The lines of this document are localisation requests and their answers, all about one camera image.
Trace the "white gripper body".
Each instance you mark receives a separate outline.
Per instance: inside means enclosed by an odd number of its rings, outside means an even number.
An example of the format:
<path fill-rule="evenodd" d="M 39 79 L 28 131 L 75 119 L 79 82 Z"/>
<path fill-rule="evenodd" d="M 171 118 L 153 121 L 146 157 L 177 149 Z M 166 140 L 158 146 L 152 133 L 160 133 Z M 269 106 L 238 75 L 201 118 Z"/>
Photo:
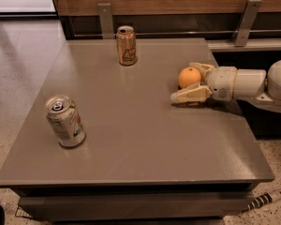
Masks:
<path fill-rule="evenodd" d="M 212 91 L 212 98 L 219 101 L 232 100 L 236 75 L 236 67 L 217 67 L 210 72 L 206 82 Z"/>

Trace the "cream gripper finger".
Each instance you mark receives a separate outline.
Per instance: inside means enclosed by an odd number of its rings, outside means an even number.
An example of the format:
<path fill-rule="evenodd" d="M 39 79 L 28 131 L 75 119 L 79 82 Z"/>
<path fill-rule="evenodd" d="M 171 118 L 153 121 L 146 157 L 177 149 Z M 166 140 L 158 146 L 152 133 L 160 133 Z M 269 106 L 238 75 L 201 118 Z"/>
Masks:
<path fill-rule="evenodd" d="M 212 95 L 212 91 L 207 85 L 201 85 L 195 82 L 187 88 L 180 89 L 179 91 L 170 95 L 172 103 L 186 103 L 186 102 L 205 102 L 207 98 Z"/>
<path fill-rule="evenodd" d="M 202 64 L 202 63 L 197 63 L 197 62 L 191 62 L 189 64 L 191 68 L 195 68 L 200 72 L 201 79 L 203 81 L 206 80 L 207 76 L 215 70 L 215 66 L 209 65 L 209 64 Z"/>

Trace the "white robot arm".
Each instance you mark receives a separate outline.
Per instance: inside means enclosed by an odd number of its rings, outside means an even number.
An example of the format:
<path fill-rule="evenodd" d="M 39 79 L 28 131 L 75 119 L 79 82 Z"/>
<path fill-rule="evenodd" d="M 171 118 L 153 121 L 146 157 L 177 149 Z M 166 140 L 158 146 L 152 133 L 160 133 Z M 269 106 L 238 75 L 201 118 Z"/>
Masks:
<path fill-rule="evenodd" d="M 281 113 L 281 60 L 264 69 L 215 67 L 192 62 L 178 76 L 174 104 L 243 100 L 262 110 Z"/>

